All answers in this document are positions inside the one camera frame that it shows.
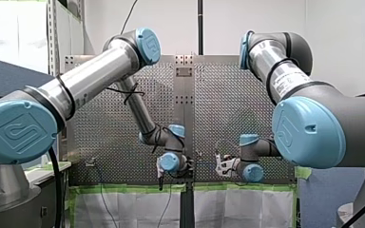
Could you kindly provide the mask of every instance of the light blue joint cap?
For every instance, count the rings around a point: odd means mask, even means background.
[[[162,54],[160,43],[152,29],[136,29],[136,43],[138,45],[138,50],[147,65],[154,65],[159,62]]]
[[[57,123],[42,105],[14,100],[0,102],[0,164],[33,161],[47,153]]]
[[[247,60],[248,60],[248,41],[251,38],[251,35],[254,33],[254,31],[247,31],[242,37],[241,37],[241,43],[240,43],[240,69],[248,69]]]
[[[257,134],[242,134],[240,135],[240,146],[246,146],[252,143],[256,143],[259,140]]]
[[[259,164],[248,164],[242,170],[242,177],[247,182],[261,182],[263,179],[263,168]]]
[[[168,126],[168,129],[171,130],[178,137],[185,137],[185,127],[183,125],[171,124]]]
[[[160,158],[160,167],[167,172],[177,172],[180,167],[180,159],[173,152],[166,152]]]
[[[277,148],[286,160],[300,166],[331,168],[345,156],[346,140],[334,114],[305,97],[280,102],[272,119]]]

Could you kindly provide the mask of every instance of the metal stand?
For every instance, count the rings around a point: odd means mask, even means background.
[[[185,126],[185,156],[193,159],[193,130],[194,130],[194,56],[192,55],[177,55],[175,65],[174,79],[174,97],[176,98],[174,123]],[[180,199],[180,227],[194,228],[194,176],[190,172],[186,177],[179,181],[185,184],[185,192],[181,193]]]

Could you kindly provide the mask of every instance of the white paper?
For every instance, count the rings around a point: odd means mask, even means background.
[[[18,42],[17,4],[0,2],[0,41]]]
[[[0,61],[18,65],[18,43],[0,40]]]
[[[21,2],[18,7],[21,67],[48,73],[47,6]]]

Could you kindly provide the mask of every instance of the black pole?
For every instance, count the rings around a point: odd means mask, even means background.
[[[203,0],[198,0],[198,54],[203,55]]]

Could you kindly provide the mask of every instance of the white wall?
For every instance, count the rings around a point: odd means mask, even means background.
[[[206,55],[239,55],[240,39],[255,32],[305,34],[305,0],[204,0]]]
[[[134,0],[85,1],[85,52],[97,54],[108,38],[121,32]],[[139,27],[153,29],[163,54],[189,54],[197,50],[197,1],[138,1],[125,31]]]
[[[133,0],[85,1],[85,51],[97,54],[119,34]],[[163,54],[198,53],[197,0],[138,1],[125,31],[149,27]],[[238,55],[248,30],[305,33],[305,0],[204,0],[204,54]]]
[[[365,93],[365,0],[308,0],[313,78],[347,95]]]

